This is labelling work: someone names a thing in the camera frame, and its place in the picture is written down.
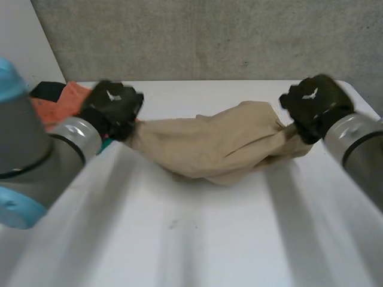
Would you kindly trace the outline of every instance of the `gray robot arm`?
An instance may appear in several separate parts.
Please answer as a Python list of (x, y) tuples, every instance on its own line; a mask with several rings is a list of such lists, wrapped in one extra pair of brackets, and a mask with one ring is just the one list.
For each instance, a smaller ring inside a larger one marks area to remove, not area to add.
[(106, 138), (129, 136), (142, 102), (143, 95), (133, 88), (102, 81), (77, 116), (48, 134), (23, 80), (0, 58), (0, 223), (33, 227)]
[(331, 126), (324, 143), (383, 212), (383, 125), (363, 114), (350, 114)]
[(383, 125), (354, 110), (350, 98), (328, 76), (291, 86), (279, 99), (307, 144), (323, 139), (373, 203), (383, 212)]

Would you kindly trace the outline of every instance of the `white tabletop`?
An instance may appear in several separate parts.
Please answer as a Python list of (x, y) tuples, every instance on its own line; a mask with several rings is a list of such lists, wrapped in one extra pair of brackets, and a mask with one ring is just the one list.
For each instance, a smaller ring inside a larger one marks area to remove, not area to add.
[[(270, 102), (297, 81), (130, 82), (140, 119)], [(347, 83), (359, 111), (378, 118)], [(0, 286), (383, 286), (383, 217), (321, 142), (230, 187), (179, 183), (114, 143), (29, 231), (0, 230)]]

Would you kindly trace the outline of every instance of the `orange cloth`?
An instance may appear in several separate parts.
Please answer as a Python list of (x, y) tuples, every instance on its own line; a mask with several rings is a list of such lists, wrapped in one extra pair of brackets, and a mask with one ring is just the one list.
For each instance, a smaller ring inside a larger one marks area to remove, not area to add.
[(36, 109), (45, 129), (50, 130), (57, 123), (77, 114), (84, 99), (91, 89), (80, 86), (76, 82), (69, 82), (62, 90), (60, 99), (55, 102), (32, 98), (32, 104)]

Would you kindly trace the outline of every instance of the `tan fabric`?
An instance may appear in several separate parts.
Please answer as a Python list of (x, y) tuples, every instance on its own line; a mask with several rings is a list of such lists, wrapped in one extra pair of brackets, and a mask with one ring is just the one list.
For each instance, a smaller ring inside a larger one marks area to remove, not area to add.
[(311, 149), (266, 102), (242, 102), (212, 117), (140, 122), (125, 144), (167, 170), (216, 184)]

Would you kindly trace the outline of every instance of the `crumpled cloth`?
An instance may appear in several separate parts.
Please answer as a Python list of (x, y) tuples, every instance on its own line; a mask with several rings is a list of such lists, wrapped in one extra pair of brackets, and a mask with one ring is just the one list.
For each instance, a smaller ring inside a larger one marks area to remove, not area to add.
[(32, 98), (32, 104), (46, 130), (51, 130), (56, 124), (75, 115), (80, 110), (84, 99), (91, 89), (80, 86), (76, 82), (69, 82), (62, 90), (57, 102)]
[(212, 117), (136, 123), (125, 144), (166, 170), (229, 185), (249, 172), (309, 152), (293, 124), (267, 102), (242, 102)]

